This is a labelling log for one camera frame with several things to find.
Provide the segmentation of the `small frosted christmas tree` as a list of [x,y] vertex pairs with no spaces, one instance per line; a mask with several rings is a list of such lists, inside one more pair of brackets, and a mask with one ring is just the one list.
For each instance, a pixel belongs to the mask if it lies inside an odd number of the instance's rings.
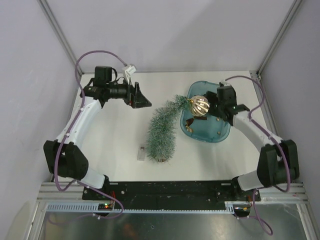
[[191,100],[175,95],[155,109],[146,134],[146,155],[156,163],[169,161],[176,149],[176,124],[183,111],[188,110]]

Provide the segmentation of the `clear plastic packet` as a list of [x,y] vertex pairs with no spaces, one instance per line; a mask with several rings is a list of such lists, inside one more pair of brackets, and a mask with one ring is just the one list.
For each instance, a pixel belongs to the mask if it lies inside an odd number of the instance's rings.
[[141,145],[138,149],[137,160],[144,161],[146,158],[146,148],[144,145]]

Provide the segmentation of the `blue plastic tub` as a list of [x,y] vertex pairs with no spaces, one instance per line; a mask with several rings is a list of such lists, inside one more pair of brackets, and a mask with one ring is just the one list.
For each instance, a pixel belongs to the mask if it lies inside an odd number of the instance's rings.
[[[190,86],[187,97],[191,98],[196,95],[203,96],[207,91],[216,93],[218,87],[219,84],[217,83],[204,80],[196,81]],[[231,125],[228,122],[212,115],[206,115],[207,120],[195,120],[190,125],[190,128],[193,129],[193,133],[188,132],[185,127],[186,120],[193,117],[194,116],[189,110],[183,111],[181,114],[180,128],[186,136],[194,140],[207,143],[219,143],[228,137]]]

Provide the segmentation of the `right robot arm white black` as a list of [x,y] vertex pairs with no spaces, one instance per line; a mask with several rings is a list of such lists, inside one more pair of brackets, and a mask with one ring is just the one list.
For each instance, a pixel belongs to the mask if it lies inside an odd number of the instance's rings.
[[299,178],[296,143],[282,139],[254,120],[252,111],[237,103],[232,86],[220,86],[216,92],[207,91],[204,96],[209,102],[208,114],[221,118],[242,132],[259,151],[256,170],[232,180],[235,185],[230,188],[230,194],[235,200],[242,201],[251,190],[290,185]]

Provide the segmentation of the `large silver ribbed bauble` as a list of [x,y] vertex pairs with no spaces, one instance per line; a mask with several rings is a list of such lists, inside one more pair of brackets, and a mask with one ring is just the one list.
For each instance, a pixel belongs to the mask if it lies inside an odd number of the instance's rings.
[[189,111],[194,117],[204,117],[210,108],[209,101],[202,95],[195,95],[188,99]]

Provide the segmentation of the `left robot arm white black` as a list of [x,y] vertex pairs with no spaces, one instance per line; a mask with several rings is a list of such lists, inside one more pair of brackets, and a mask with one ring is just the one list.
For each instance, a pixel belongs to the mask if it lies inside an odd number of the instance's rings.
[[59,177],[70,178],[93,188],[93,194],[100,200],[110,196],[111,188],[105,184],[106,176],[93,170],[81,148],[87,132],[96,115],[111,99],[122,99],[133,109],[151,107],[152,103],[142,94],[138,82],[131,76],[136,67],[129,64],[122,69],[122,83],[112,79],[116,70],[109,66],[97,66],[94,77],[80,88],[80,105],[74,117],[55,140],[43,145],[45,159],[50,173],[57,183]]

